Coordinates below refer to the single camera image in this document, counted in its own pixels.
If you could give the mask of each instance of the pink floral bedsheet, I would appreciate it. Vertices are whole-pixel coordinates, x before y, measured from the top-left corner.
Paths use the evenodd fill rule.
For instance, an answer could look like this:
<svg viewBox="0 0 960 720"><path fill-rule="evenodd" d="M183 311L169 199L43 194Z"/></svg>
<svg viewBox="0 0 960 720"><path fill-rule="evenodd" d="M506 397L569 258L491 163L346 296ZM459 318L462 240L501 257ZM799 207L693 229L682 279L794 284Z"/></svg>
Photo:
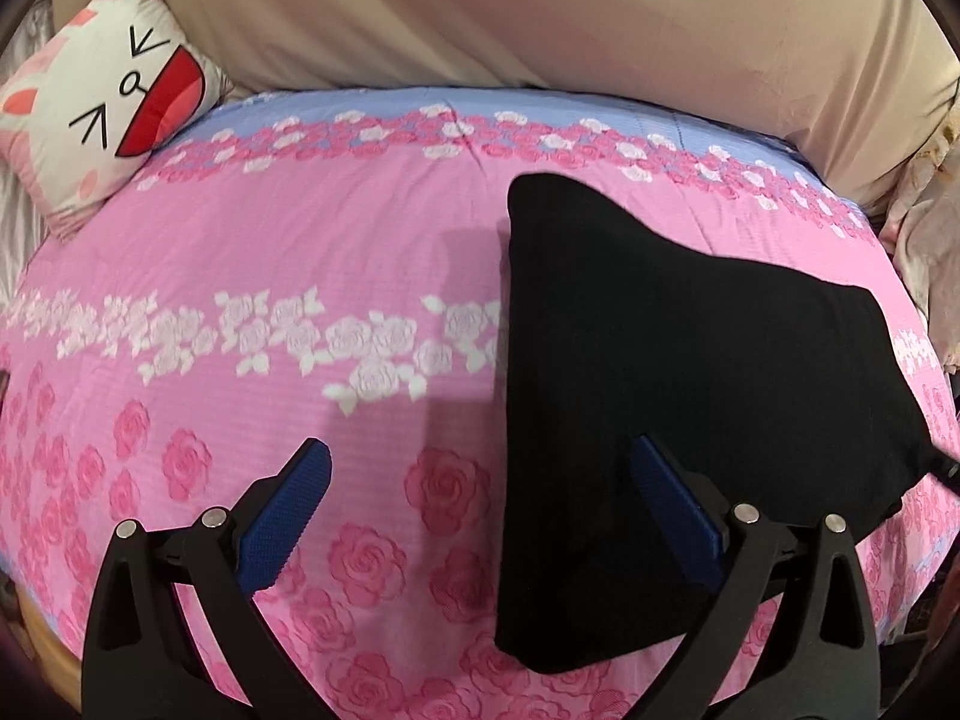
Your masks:
<svg viewBox="0 0 960 720"><path fill-rule="evenodd" d="M675 643L557 677L493 646L506 190L530 170L589 182L689 247L870 289L931 432L960 451L882 248L784 146L573 95L261 95L157 153L75 241L47 242L0 317L0 562L70 649L118 520L185 525L316 436L332 487L256 600L342 717L626 712ZM925 480L861 544L881 635L958 527L956 502ZM239 695L182 597L217 685ZM725 692L744 685L775 608Z"/></svg>

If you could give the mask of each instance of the blue gripper pad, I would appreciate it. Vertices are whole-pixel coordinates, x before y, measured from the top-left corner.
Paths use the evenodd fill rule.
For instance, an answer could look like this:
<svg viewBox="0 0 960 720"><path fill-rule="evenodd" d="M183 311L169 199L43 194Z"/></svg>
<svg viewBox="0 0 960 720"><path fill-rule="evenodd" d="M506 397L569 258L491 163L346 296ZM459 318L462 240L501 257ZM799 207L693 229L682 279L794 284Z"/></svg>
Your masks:
<svg viewBox="0 0 960 720"><path fill-rule="evenodd" d="M314 442L253 520L237 556L237 584L247 596L277 581L326 495L332 474L330 450L324 443Z"/></svg>
<svg viewBox="0 0 960 720"><path fill-rule="evenodd" d="M641 436L630 475L688 581L717 592L725 579L723 538L654 442Z"/></svg>

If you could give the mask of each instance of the metal bolt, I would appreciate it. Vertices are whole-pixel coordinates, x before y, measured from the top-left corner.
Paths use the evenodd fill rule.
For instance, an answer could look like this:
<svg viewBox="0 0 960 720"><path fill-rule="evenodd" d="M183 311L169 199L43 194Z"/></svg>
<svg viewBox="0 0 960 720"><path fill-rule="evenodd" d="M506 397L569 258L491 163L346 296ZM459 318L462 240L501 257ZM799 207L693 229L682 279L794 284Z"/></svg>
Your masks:
<svg viewBox="0 0 960 720"><path fill-rule="evenodd" d="M200 522L208 528L219 528L227 521L227 512L223 509L207 509L200 518Z"/></svg>
<svg viewBox="0 0 960 720"><path fill-rule="evenodd" d="M760 520L760 511L749 503L741 503L733 509L733 516L744 525L752 525Z"/></svg>
<svg viewBox="0 0 960 720"><path fill-rule="evenodd" d="M824 524L827 525L829 530L832 530L834 533L843 533L847 529L847 521L840 517L839 514L828 514L827 518L824 519Z"/></svg>
<svg viewBox="0 0 960 720"><path fill-rule="evenodd" d="M133 519L125 519L117 525L117 536L119 538L130 538L136 533L136 522Z"/></svg>

